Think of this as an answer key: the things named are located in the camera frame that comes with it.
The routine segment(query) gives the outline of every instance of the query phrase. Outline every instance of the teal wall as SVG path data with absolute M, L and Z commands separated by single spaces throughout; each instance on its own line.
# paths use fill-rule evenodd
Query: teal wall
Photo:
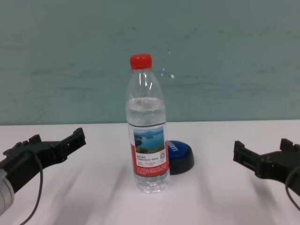
M 0 124 L 125 122 L 143 52 L 168 121 L 300 118 L 299 0 L 1 0 Z

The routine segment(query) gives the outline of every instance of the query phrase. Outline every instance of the blue lid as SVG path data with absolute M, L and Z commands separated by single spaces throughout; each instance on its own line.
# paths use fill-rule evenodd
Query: blue lid
M 178 141 L 168 141 L 169 159 L 184 158 L 188 154 L 188 145 Z
M 168 141 L 170 174 L 180 174 L 190 170 L 194 165 L 191 147 L 183 142 Z

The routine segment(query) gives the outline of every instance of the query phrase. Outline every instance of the wire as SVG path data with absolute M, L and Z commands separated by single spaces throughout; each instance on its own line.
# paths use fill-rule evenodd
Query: wire
M 34 153 L 33 151 L 29 151 L 31 154 L 33 154 L 34 156 L 34 159 L 35 161 L 37 162 L 38 164 L 38 167 L 39 167 L 39 171 L 40 171 L 40 183 L 39 183 L 39 190 L 38 190 L 38 196 L 37 196 L 37 202 L 36 202 L 36 205 L 32 211 L 32 213 L 28 216 L 28 218 L 22 222 L 20 225 L 24 225 L 26 224 L 34 215 L 34 213 L 36 212 L 37 208 L 38 208 L 38 204 L 39 204 L 39 201 L 41 199 L 41 195 L 42 195 L 42 188 L 43 188 L 43 166 L 42 166 L 42 163 L 41 163 L 41 160 L 39 160 L 39 158 L 37 157 L 36 153 Z
M 291 181 L 293 180 L 295 173 L 300 170 L 300 165 L 297 166 L 295 169 L 293 169 L 290 174 L 287 176 L 286 180 L 285 180 L 285 191 L 287 196 L 289 197 L 289 199 L 291 200 L 291 202 L 294 204 L 294 206 L 300 211 L 300 206 L 295 202 L 295 200 L 293 200 L 290 191 L 289 191 L 289 186 L 291 184 Z

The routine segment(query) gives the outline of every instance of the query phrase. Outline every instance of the red bottle cap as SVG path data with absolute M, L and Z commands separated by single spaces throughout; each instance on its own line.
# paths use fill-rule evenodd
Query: red bottle cap
M 138 54 L 130 57 L 132 69 L 149 69 L 152 67 L 152 58 L 149 54 Z

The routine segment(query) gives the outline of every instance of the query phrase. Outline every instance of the white table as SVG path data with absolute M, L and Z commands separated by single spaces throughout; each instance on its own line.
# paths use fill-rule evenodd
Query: white table
M 126 124 L 3 126 L 1 150 L 40 134 L 61 140 L 82 127 L 87 145 L 44 170 L 40 206 L 29 225 L 298 225 L 284 185 L 261 180 L 233 162 L 235 140 L 257 153 L 281 138 L 300 143 L 300 120 L 168 123 L 169 140 L 188 143 L 195 166 L 171 176 L 167 191 L 144 194 L 133 179 Z M 0 225 L 18 225 L 32 211 L 39 175 L 16 195 Z M 299 197 L 293 194 L 296 201 Z

